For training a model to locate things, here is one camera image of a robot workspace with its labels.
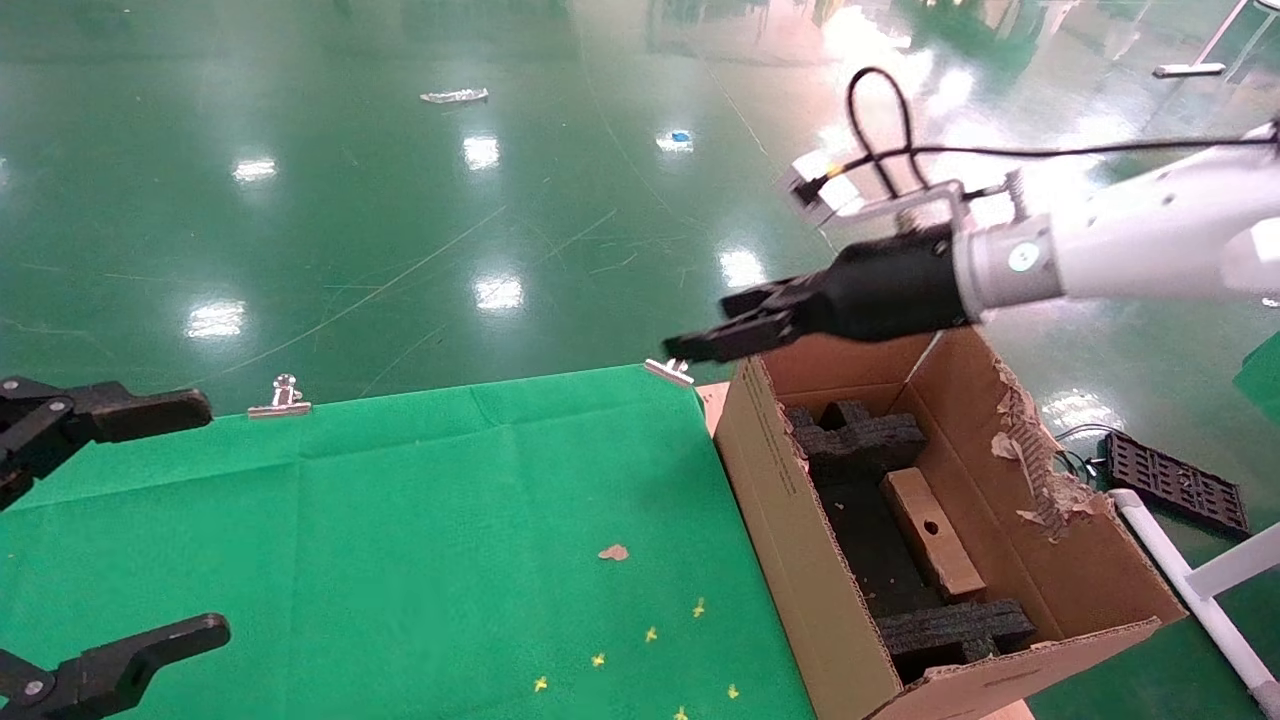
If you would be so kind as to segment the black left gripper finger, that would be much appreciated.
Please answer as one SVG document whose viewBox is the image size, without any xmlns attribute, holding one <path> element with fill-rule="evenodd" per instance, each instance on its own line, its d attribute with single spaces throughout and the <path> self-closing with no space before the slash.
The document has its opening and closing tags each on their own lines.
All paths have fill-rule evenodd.
<svg viewBox="0 0 1280 720">
<path fill-rule="evenodd" d="M 52 670 L 3 651 L 3 719 L 105 719 L 134 708 L 156 673 L 230 642 L 220 614 L 201 614 L 84 650 Z"/>
<path fill-rule="evenodd" d="M 1 510 L 17 503 L 87 445 L 124 443 L 211 421 L 211 405 L 198 389 L 140 396 L 115 380 L 58 387 L 26 377 L 4 377 Z"/>
</svg>

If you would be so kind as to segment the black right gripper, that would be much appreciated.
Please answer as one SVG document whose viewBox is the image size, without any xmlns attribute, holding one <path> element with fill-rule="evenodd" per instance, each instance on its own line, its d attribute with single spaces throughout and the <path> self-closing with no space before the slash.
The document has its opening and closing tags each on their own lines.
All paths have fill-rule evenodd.
<svg viewBox="0 0 1280 720">
<path fill-rule="evenodd" d="M 668 357 L 731 363 L 809 334 L 874 343 L 972 324 L 950 225 L 849 245 L 823 272 L 769 281 L 719 300 L 728 320 L 662 341 Z"/>
</svg>

